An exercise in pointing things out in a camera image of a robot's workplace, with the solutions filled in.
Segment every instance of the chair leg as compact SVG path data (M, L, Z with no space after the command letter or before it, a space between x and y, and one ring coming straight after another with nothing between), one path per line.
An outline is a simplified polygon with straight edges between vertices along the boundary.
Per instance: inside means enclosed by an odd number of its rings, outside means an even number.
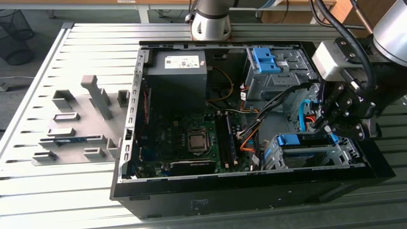
M47 15L48 15L48 18L56 18L55 16L55 10L45 10L47 11Z

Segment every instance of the trash bin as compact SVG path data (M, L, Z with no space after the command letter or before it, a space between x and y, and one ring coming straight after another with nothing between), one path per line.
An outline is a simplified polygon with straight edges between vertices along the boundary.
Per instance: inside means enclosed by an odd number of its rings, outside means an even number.
M24 41L33 37L33 31L20 10L0 10L0 28L16 40Z
M33 58L25 41L17 40L3 27L0 27L0 57L9 65L23 65Z

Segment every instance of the metal work table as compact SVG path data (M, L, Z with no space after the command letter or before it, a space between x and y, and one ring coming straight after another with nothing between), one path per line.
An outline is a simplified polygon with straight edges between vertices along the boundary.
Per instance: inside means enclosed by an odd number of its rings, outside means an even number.
M235 24L232 31L238 41L318 43L338 36L314 25ZM396 177L323 205L142 222L108 199L112 162L35 167L31 158L41 148L37 142L55 110L50 96L58 88L80 88L70 82L84 74L102 76L98 83L107 91L130 89L140 40L190 40L190 28L182 24L75 24L60 31L0 141L1 228L406 228L407 107L400 102L379 119L387 140L378 141Z

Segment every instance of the white label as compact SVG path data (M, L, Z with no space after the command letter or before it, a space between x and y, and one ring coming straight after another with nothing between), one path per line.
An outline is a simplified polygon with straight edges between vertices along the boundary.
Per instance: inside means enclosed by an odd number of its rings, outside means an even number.
M256 165L259 165L260 160L259 160L259 158L256 157L256 155L252 156L252 161L254 161L254 163L255 163Z
M68 139L62 139L62 140L56 140L55 142L71 142L71 140L68 140Z
M287 61L276 61L276 64L279 66L288 66Z
M246 101L246 93L244 93L244 92L240 92L240 99L242 99L243 101Z
M164 68L199 68L199 56L167 56Z

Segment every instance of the motherboard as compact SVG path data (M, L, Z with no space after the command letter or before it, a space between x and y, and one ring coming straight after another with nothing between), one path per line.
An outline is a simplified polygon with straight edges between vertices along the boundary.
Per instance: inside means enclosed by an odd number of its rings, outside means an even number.
M248 153L235 140L238 113L158 115L140 148L142 177L248 171Z

